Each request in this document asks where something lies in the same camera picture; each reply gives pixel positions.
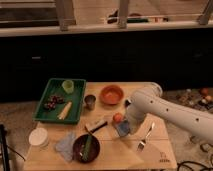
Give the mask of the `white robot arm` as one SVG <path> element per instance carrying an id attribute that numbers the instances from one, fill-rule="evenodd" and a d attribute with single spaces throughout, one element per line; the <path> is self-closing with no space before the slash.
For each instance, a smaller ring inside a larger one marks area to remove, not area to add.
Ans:
<path id="1" fill-rule="evenodd" d="M 213 144 L 213 115 L 164 100 L 162 94 L 160 85 L 150 83 L 130 95 L 131 104 L 126 109 L 125 118 L 131 134 L 138 131 L 150 113 Z"/>

